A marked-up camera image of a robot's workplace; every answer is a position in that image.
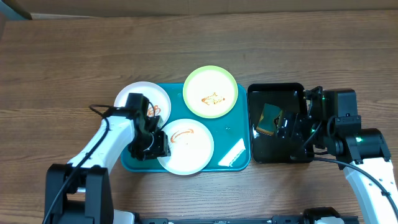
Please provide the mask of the green and yellow sponge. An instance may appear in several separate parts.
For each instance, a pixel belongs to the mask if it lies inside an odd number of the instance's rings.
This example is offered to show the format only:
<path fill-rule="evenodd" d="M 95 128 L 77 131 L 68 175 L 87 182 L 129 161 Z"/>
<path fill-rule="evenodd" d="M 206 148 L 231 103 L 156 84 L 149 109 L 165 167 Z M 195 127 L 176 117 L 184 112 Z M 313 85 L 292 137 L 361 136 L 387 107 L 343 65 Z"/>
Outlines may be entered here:
<path fill-rule="evenodd" d="M 274 135 L 278 129 L 282 114 L 283 111 L 278 106 L 265 104 L 256 131 L 269 136 Z"/>

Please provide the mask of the white plate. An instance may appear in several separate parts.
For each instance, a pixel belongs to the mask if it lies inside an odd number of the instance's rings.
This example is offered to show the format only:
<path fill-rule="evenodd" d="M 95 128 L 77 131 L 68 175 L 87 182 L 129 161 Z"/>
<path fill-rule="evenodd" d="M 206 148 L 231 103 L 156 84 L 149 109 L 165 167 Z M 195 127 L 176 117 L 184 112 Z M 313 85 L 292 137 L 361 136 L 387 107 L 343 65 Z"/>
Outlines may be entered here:
<path fill-rule="evenodd" d="M 209 129 L 194 119 L 178 119 L 167 124 L 170 155 L 158 157 L 161 166 L 177 175 L 191 175 L 201 171 L 214 153 L 214 140 Z"/>
<path fill-rule="evenodd" d="M 122 107 L 127 102 L 128 94 L 141 93 L 150 102 L 147 107 L 148 117 L 160 116 L 159 127 L 163 126 L 171 114 L 171 100 L 166 91 L 159 85 L 151 82 L 135 82 L 124 87 L 117 95 L 114 106 Z"/>

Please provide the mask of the white plate front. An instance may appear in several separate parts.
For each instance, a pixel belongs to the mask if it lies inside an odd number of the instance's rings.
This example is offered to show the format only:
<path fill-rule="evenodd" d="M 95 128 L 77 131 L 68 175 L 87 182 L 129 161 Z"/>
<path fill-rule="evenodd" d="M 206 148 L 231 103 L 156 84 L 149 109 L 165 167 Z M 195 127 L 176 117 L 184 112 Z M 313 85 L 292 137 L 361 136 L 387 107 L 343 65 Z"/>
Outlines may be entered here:
<path fill-rule="evenodd" d="M 170 155 L 158 157 L 161 166 L 177 175 L 191 175 L 201 171 L 214 153 L 214 140 L 209 129 L 194 119 L 178 119 L 167 124 Z"/>

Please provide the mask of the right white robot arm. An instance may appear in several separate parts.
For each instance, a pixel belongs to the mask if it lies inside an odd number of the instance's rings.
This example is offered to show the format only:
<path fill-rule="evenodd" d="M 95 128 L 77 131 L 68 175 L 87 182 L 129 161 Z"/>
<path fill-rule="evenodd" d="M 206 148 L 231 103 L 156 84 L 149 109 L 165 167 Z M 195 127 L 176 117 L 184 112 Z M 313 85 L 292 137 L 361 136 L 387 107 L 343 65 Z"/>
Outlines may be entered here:
<path fill-rule="evenodd" d="M 275 134 L 297 142 L 291 159 L 329 162 L 343 171 L 366 223 L 397 223 L 397 184 L 391 153 L 380 130 L 364 129 L 353 89 L 304 92 L 305 114 L 279 110 Z"/>

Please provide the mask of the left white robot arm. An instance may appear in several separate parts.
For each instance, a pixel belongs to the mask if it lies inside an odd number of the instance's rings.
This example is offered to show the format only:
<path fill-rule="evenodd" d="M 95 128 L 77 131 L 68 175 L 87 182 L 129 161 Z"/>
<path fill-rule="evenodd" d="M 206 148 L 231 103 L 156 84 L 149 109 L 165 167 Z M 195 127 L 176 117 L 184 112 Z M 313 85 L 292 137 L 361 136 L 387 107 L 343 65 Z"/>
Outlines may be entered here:
<path fill-rule="evenodd" d="M 46 174 L 44 223 L 135 223 L 132 212 L 113 206 L 109 175 L 129 148 L 144 161 L 168 156 L 167 136 L 160 116 L 147 107 L 107 106 L 97 133 L 66 164 L 52 164 Z"/>

